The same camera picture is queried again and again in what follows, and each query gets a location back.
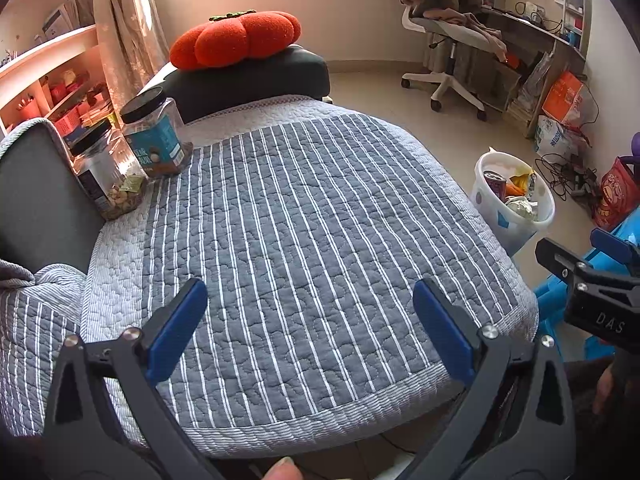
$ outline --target floor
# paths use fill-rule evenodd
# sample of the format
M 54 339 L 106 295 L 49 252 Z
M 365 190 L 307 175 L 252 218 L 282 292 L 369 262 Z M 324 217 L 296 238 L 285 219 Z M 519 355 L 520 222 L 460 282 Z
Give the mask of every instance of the floor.
M 332 74 L 331 97 L 338 106 L 384 119 L 411 132 L 465 192 L 470 192 L 473 186 L 476 161 L 489 147 L 511 153 L 533 165 L 536 155 L 532 142 L 511 130 L 498 112 L 489 110 L 488 121 L 483 123 L 476 118 L 475 108 L 453 91 L 445 95 L 442 111 L 433 112 L 429 97 L 435 86 L 424 84 L 417 88 L 419 84 L 412 83 L 414 88 L 404 89 L 400 86 L 400 78 L 398 72 L 335 73 Z M 580 206 L 571 200 L 556 200 L 556 218 L 545 235 L 575 253 L 583 254 L 590 248 L 592 229 L 590 218 Z M 548 275 L 534 256 L 536 241 L 541 236 L 530 240 L 514 258 L 531 288 Z M 580 337 L 570 330 L 567 332 Z M 371 480 L 393 466 L 396 460 L 407 460 L 408 455 L 394 446 L 415 450 L 439 415 L 432 412 L 385 433 L 384 437 L 306 453 L 295 456 L 294 460 L 308 480 Z

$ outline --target mixed nuts jar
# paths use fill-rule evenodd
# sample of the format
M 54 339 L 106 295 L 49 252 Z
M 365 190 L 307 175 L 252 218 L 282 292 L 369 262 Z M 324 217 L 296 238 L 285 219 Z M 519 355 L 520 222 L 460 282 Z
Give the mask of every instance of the mixed nuts jar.
M 104 219 L 116 219 L 142 202 L 146 178 L 110 120 L 94 124 L 70 152 L 74 173 Z

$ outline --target blue chair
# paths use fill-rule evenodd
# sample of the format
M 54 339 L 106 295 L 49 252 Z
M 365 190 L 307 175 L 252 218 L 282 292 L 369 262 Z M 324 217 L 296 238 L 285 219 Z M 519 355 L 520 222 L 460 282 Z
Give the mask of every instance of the blue chair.
M 621 240 L 638 245 L 640 244 L 640 207 L 629 215 L 611 234 Z M 585 257 L 595 269 L 608 270 L 619 274 L 628 274 L 626 267 L 616 260 L 609 258 L 599 250 L 591 250 Z M 555 327 L 564 318 L 564 306 L 566 304 L 566 285 L 555 276 L 551 275 L 535 290 L 540 311 L 540 324 L 538 333 L 549 334 L 556 341 Z M 613 354 L 612 346 L 603 345 L 596 337 L 590 337 L 584 344 L 585 359 L 592 360 Z

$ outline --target striped quilt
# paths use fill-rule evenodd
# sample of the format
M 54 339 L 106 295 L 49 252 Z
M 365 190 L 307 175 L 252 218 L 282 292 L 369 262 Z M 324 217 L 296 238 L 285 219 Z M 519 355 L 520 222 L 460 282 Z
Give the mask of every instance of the striped quilt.
M 23 414 L 12 431 L 42 430 L 64 330 L 115 338 L 191 276 L 208 309 L 158 389 L 198 448 L 221 458 L 336 446 L 449 399 L 456 386 L 411 304 L 425 274 L 476 324 L 531 338 L 533 294 L 441 165 L 404 130 L 336 110 L 196 148 L 180 175 L 155 181 L 102 230 L 79 319 L 0 296 L 14 305 L 0 310 L 13 352 L 2 416 Z

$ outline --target white trash bin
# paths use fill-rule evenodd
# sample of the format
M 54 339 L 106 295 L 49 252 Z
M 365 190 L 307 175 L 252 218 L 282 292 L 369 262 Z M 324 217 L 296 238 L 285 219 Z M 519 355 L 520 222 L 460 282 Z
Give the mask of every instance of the white trash bin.
M 509 256 L 517 253 L 538 231 L 549 227 L 556 215 L 556 202 L 545 180 L 536 173 L 536 189 L 532 202 L 538 202 L 537 222 L 524 219 L 504 205 L 484 179 L 485 171 L 494 171 L 507 180 L 530 171 L 530 165 L 503 152 L 488 152 L 476 164 L 476 182 L 469 200 L 494 232 Z

